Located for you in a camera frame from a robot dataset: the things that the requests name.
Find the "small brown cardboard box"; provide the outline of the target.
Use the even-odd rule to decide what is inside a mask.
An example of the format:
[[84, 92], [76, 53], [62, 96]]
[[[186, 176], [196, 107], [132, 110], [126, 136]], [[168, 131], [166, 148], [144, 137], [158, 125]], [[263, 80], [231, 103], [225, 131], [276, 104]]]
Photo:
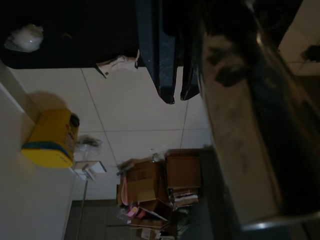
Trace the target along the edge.
[[139, 207], [149, 214], [167, 222], [171, 219], [173, 212], [173, 208], [170, 205], [158, 199], [141, 202]]

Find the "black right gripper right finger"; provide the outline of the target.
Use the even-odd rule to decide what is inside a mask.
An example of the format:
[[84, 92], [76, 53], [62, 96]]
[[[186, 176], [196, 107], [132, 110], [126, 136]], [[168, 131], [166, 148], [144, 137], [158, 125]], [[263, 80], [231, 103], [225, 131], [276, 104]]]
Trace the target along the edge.
[[196, 24], [194, 23], [195, 0], [181, 0], [179, 33], [183, 47], [183, 72], [180, 99], [187, 101], [200, 93], [198, 77], [193, 66], [193, 42]]

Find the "crumpled white yellow tissue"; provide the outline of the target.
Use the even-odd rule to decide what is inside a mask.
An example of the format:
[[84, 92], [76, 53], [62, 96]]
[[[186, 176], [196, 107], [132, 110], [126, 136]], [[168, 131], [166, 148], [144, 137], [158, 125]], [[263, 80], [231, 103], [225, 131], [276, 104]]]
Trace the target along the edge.
[[117, 70], [125, 69], [132, 72], [138, 70], [138, 60], [140, 58], [140, 50], [137, 50], [136, 57], [127, 57], [119, 55], [114, 59], [107, 60], [96, 64], [96, 70], [106, 79], [108, 75]]

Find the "clear plastic bag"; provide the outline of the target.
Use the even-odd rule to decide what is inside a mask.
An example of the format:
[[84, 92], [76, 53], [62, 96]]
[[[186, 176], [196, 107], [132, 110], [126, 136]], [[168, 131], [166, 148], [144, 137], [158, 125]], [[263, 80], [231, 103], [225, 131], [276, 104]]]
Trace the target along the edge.
[[103, 141], [90, 135], [80, 135], [77, 138], [74, 158], [77, 162], [91, 161], [102, 152]]

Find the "yellow trash bin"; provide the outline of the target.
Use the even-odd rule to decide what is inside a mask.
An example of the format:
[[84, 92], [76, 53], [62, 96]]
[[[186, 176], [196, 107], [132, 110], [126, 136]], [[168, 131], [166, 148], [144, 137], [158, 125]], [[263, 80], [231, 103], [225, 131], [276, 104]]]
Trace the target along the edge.
[[71, 168], [79, 126], [79, 117], [69, 109], [45, 110], [22, 145], [21, 153], [40, 167]]

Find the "white paper box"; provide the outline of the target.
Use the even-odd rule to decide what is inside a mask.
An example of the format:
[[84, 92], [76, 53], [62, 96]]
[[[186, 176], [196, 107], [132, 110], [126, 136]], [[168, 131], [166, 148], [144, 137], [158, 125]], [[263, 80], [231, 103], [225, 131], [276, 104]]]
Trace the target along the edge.
[[101, 161], [77, 161], [73, 171], [82, 180], [94, 181], [99, 174], [107, 172]]

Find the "black foam floor mat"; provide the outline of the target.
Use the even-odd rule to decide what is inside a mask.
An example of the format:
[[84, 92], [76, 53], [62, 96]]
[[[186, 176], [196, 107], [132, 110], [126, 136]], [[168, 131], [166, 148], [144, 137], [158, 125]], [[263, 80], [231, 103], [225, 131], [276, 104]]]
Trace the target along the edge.
[[[196, 33], [207, 24], [212, 33], [232, 22], [243, 24], [240, 0], [0, 0], [0, 61], [12, 69], [93, 68], [119, 55], [133, 57], [147, 40], [143, 26], [162, 29], [179, 41], [178, 55], [193, 65]], [[20, 52], [5, 41], [20, 28], [43, 28], [38, 50]]]

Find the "flattened cardboard stack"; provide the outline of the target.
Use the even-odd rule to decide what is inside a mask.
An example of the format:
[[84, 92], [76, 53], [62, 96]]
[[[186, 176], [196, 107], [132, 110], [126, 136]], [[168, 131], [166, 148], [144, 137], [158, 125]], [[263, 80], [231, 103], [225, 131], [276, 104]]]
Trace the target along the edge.
[[199, 202], [198, 188], [170, 189], [169, 199], [171, 205], [175, 208], [182, 208], [195, 205]]

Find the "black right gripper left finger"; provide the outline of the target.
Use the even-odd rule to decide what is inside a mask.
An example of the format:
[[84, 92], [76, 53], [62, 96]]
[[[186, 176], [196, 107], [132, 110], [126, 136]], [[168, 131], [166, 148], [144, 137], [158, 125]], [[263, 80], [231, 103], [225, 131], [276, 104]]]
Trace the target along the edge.
[[136, 0], [140, 56], [158, 96], [167, 104], [175, 103], [178, 68], [176, 24], [171, 13], [169, 0]]

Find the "grey metal cabinet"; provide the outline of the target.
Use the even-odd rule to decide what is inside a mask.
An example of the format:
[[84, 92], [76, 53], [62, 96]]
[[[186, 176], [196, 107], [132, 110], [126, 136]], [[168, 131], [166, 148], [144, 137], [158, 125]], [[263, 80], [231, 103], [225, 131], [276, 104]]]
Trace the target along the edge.
[[237, 240], [238, 223], [213, 148], [199, 151], [202, 192], [208, 208], [213, 240]]

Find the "printed brown cardboard box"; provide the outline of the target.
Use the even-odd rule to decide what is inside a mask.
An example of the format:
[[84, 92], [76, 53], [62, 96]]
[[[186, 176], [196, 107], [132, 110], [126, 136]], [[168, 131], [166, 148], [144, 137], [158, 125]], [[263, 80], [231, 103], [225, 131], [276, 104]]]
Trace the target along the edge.
[[119, 206], [153, 200], [169, 201], [165, 165], [146, 159], [130, 159], [135, 165], [126, 174], [120, 175], [116, 187], [116, 201]]

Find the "grey metal bracket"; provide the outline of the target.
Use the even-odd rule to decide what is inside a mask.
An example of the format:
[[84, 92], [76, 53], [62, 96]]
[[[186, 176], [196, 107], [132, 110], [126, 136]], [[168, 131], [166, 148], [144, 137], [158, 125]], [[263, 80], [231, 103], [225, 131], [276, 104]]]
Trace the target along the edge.
[[132, 169], [135, 166], [135, 162], [133, 160], [129, 160], [128, 162], [123, 163], [116, 173], [117, 176], [125, 175], [127, 171]]

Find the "open brown cardboard box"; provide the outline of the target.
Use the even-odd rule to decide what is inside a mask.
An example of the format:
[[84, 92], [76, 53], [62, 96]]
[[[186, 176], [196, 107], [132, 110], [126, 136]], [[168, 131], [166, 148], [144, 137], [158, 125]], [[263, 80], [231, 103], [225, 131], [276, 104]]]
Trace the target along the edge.
[[190, 189], [202, 186], [200, 152], [196, 149], [171, 149], [165, 156], [167, 188]]

